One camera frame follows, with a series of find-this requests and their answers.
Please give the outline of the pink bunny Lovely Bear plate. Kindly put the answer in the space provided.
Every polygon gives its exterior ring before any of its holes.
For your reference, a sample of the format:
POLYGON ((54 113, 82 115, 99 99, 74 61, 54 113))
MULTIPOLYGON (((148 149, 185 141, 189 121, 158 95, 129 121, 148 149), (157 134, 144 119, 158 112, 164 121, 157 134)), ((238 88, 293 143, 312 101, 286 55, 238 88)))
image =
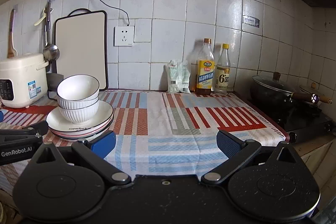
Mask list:
POLYGON ((50 129, 52 133, 56 133, 56 134, 60 134, 63 136, 83 136, 86 134, 96 134, 98 132, 101 132, 103 129, 108 128, 110 126, 110 124, 112 123, 113 119, 110 119, 109 121, 106 121, 104 123, 102 123, 101 125, 95 126, 93 128, 90 129, 85 129, 82 131, 73 131, 73 132, 61 132, 61 131, 56 131, 53 129, 50 129))

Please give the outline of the white ribbed bowl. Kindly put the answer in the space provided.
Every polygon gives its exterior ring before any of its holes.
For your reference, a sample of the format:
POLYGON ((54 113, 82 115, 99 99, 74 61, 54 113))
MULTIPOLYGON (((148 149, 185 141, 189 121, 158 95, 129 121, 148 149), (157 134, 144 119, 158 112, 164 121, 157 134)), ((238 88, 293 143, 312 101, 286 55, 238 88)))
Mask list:
POLYGON ((99 81, 90 75, 73 75, 64 79, 57 88, 58 97, 68 101, 86 101, 98 96, 99 81))
POLYGON ((79 109, 64 109, 60 106, 58 108, 59 108, 60 114, 66 120, 74 124, 82 124, 82 123, 89 121, 96 115, 98 111, 98 107, 99 107, 99 100, 97 100, 95 103, 89 106, 82 107, 79 109))
POLYGON ((99 97, 93 98, 91 100, 79 100, 79 101, 72 101, 72 100, 65 100, 60 97, 57 98, 58 105, 63 109, 82 109, 88 106, 91 106, 99 101, 99 97))

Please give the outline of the white Morning Honey plate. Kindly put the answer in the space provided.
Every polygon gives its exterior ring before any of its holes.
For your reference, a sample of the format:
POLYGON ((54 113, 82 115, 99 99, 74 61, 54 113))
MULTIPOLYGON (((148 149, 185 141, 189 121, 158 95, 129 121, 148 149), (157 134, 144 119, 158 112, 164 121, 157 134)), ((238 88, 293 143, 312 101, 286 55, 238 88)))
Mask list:
POLYGON ((91 130, 99 128, 107 124, 113 118, 112 106, 104 101, 98 101, 98 109, 96 114, 92 118, 85 122, 72 123, 64 118, 61 114, 62 108, 60 106, 52 110, 46 118, 46 122, 49 128, 53 131, 68 133, 68 132, 84 132, 85 130, 91 130))

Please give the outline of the teal egg plate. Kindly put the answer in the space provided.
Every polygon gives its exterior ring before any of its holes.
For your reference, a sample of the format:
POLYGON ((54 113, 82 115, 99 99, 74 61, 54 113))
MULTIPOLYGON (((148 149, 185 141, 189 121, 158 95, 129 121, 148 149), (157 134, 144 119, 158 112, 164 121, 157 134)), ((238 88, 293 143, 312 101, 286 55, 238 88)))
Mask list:
POLYGON ((76 135, 76 136, 63 136, 63 135, 56 134, 56 133, 54 133, 54 135, 56 137, 61 138, 61 139, 75 141, 75 140, 79 140, 79 139, 88 139, 88 140, 91 140, 93 138, 96 138, 96 137, 102 135, 102 132, 99 132, 99 133, 96 133, 96 134, 86 134, 86 135, 83 135, 83 136, 79 136, 79 135, 76 135))

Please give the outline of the white rice cooker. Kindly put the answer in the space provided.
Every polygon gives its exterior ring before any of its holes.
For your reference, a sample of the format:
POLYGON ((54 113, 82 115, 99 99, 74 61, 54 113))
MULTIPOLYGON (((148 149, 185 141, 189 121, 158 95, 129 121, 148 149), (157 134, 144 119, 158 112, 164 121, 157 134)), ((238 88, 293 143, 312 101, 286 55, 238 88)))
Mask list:
POLYGON ((23 108, 47 94, 46 67, 41 53, 29 53, 1 61, 1 101, 10 108, 23 108))

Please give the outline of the black wok with glass lid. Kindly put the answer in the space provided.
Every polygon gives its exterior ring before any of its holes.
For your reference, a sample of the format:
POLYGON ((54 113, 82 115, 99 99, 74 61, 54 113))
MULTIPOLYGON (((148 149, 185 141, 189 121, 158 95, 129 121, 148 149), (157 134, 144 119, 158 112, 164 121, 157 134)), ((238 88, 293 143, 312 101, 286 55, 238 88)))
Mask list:
POLYGON ((258 93, 266 98, 267 101, 274 100, 284 102, 286 104, 292 102, 306 102, 313 105, 321 103, 332 104, 333 100, 330 97, 319 95, 315 90, 312 92, 297 92, 293 87, 280 80, 281 74, 273 72, 272 76, 253 76, 253 85, 258 93))

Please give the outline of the vinegar bottle yellow cap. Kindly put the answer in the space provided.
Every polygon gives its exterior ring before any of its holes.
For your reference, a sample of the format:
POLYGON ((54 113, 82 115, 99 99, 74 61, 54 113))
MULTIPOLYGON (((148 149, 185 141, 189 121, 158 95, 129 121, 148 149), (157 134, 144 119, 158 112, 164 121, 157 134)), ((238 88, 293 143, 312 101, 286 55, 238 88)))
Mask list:
POLYGON ((215 73, 215 91, 217 93, 226 93, 228 89, 231 69, 229 47, 229 44, 222 44, 222 53, 217 62, 215 73))

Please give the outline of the cooking wine bottle yellow label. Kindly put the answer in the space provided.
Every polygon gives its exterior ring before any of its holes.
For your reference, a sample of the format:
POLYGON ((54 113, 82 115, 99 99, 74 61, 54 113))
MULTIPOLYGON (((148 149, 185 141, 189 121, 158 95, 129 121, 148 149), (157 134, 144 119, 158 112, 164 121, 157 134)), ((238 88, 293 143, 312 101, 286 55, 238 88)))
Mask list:
POLYGON ((195 92, 197 95, 211 94, 215 69, 215 58, 211 48, 212 40, 204 38, 203 46, 197 56, 197 77, 195 92))

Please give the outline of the black gas stove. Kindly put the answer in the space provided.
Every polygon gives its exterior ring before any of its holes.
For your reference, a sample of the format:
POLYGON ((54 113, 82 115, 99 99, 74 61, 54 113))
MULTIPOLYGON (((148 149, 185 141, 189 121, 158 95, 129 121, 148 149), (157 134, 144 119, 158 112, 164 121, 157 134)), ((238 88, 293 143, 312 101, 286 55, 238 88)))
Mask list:
POLYGON ((250 99, 253 106, 279 125, 291 143, 303 143, 335 132, 335 122, 316 106, 305 102, 279 104, 250 99))

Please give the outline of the wooden spatula hanging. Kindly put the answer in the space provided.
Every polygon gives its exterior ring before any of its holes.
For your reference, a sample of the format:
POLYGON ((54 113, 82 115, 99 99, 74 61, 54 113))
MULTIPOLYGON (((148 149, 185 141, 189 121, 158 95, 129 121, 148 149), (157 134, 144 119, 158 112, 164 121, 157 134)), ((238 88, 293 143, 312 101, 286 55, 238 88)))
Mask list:
POLYGON ((7 47, 7 58, 13 58, 18 55, 17 50, 14 47, 14 20, 15 20, 16 9, 12 9, 10 13, 9 20, 9 33, 8 33, 8 47, 7 47))

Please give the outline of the white plastic seasoning bag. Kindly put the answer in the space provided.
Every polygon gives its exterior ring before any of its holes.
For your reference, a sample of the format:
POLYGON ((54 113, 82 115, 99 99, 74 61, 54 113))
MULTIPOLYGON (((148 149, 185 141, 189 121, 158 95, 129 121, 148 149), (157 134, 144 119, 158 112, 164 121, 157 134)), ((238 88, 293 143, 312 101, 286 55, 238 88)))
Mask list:
POLYGON ((165 64, 168 93, 190 93, 190 70, 187 61, 171 60, 165 64))

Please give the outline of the steel ladle hanging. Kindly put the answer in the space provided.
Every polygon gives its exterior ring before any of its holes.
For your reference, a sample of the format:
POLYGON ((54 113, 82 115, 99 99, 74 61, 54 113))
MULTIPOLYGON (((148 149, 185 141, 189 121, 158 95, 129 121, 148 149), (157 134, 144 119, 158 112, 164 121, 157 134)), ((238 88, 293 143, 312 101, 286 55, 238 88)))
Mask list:
POLYGON ((55 44, 52 44, 51 40, 51 0, 48 0, 46 5, 45 39, 46 45, 43 49, 43 56, 45 60, 57 60, 60 56, 60 51, 55 44))

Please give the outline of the white cutting board dark rim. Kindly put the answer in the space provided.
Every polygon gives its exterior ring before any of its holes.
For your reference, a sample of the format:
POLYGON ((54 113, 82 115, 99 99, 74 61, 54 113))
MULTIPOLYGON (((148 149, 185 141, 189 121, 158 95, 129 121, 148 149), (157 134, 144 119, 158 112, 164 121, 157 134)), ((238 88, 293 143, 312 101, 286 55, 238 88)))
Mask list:
POLYGON ((107 13, 79 8, 54 24, 54 42, 60 51, 55 69, 64 77, 91 75, 100 90, 108 89, 107 13))

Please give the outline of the cream plastic spoon hanging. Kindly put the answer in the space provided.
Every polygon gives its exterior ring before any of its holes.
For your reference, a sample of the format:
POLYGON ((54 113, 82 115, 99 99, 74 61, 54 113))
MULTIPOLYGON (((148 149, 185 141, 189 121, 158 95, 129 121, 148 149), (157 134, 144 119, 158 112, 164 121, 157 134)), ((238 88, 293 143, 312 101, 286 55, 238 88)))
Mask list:
POLYGON ((38 26, 39 24, 41 24, 41 22, 45 20, 45 18, 46 18, 46 9, 43 10, 41 18, 34 23, 34 26, 38 26))

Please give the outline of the white wall socket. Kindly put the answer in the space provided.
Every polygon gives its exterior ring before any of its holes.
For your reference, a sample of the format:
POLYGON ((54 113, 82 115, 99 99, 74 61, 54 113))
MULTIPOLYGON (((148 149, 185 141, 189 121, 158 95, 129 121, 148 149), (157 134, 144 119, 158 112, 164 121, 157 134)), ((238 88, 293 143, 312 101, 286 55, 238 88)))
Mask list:
POLYGON ((134 44, 134 26, 116 26, 114 28, 114 45, 131 47, 134 44))

